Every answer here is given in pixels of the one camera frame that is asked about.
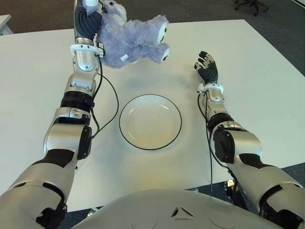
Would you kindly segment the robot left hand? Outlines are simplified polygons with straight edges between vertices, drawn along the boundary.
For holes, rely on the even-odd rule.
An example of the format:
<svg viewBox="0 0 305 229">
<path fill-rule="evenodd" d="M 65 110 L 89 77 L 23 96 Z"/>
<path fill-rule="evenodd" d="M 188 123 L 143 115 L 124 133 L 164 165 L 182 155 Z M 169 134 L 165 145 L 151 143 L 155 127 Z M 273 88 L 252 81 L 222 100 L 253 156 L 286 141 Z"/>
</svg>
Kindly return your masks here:
<svg viewBox="0 0 305 229">
<path fill-rule="evenodd" d="M 74 1 L 74 38 L 93 41 L 102 22 L 103 4 L 101 0 Z"/>
</svg>

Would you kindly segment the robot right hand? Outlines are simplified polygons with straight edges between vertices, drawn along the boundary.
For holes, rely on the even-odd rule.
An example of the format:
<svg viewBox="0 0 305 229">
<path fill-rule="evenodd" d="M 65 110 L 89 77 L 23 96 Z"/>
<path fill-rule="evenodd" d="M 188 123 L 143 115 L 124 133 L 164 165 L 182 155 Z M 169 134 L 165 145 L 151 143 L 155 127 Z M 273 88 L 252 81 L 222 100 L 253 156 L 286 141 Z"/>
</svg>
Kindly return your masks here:
<svg viewBox="0 0 305 229">
<path fill-rule="evenodd" d="M 199 58 L 194 64 L 194 69 L 198 72 L 205 84 L 217 83 L 218 69 L 211 54 L 201 51 Z"/>
</svg>

